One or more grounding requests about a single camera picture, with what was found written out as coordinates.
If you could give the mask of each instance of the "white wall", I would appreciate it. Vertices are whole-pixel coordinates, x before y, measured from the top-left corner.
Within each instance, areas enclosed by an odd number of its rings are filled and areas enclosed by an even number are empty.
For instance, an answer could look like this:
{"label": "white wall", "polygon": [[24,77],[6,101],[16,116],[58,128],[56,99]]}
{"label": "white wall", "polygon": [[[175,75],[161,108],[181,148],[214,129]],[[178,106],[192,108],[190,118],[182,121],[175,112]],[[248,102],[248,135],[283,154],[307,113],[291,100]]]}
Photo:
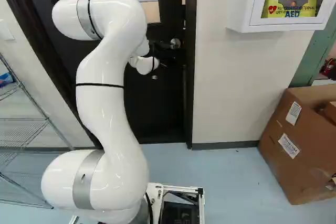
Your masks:
{"label": "white wall", "polygon": [[312,31],[239,34],[226,0],[197,0],[193,143],[259,140]]}
{"label": "white wall", "polygon": [[12,41],[0,39],[0,53],[68,141],[73,146],[93,146],[35,55],[7,1],[0,0],[0,7],[0,19],[15,37]]}

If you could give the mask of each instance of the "aed cabinet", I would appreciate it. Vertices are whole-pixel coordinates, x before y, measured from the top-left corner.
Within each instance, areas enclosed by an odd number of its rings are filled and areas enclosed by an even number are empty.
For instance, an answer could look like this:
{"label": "aed cabinet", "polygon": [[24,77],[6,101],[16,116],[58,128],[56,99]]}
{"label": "aed cabinet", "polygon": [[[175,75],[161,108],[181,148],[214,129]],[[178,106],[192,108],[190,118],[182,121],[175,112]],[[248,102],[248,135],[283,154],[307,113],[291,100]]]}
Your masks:
{"label": "aed cabinet", "polygon": [[336,0],[227,0],[226,27],[240,33],[323,30]]}

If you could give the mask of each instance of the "cardboard box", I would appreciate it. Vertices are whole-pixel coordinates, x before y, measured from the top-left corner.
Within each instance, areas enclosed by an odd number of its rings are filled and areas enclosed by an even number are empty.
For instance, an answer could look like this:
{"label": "cardboard box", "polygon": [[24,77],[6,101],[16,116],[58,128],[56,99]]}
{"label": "cardboard box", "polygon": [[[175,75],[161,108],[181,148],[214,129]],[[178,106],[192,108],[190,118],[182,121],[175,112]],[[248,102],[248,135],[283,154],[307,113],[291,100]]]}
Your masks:
{"label": "cardboard box", "polygon": [[322,110],[322,115],[336,125],[336,102],[328,102]]}
{"label": "cardboard box", "polygon": [[259,150],[293,205],[336,196],[336,126],[316,111],[336,101],[336,84],[287,89],[262,134]]}

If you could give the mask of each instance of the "black door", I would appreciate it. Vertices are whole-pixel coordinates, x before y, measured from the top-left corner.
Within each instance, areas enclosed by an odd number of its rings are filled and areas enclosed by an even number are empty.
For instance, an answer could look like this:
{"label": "black door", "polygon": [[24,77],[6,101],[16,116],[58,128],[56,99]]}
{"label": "black door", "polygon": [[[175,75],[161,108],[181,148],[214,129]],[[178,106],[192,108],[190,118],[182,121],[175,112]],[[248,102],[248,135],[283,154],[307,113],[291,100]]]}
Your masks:
{"label": "black door", "polygon": [[[74,87],[76,70],[98,41],[77,41],[61,34],[51,20],[50,0],[31,0],[56,54],[64,66],[67,80]],[[129,123],[140,143],[185,142],[184,137],[184,5],[182,0],[139,0],[147,18],[147,37],[151,50],[148,56],[160,59],[160,66],[146,76],[129,65],[126,67],[125,108]],[[177,38],[181,47],[171,49],[170,41]],[[42,55],[46,64],[54,64]],[[68,103],[76,108],[75,100]]]}

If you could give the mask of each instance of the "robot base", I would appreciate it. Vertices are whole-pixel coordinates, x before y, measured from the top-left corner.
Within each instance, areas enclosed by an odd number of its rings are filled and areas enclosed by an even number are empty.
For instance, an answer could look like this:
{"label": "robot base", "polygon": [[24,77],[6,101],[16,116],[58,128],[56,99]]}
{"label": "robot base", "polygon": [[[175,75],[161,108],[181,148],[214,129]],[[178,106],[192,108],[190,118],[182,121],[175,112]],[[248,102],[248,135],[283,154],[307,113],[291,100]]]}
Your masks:
{"label": "robot base", "polygon": [[[152,205],[153,224],[205,224],[203,188],[149,183],[147,194]],[[69,224],[76,224],[78,220],[79,217],[73,216]],[[150,222],[148,204],[144,197],[138,215],[130,224],[146,223]]]}

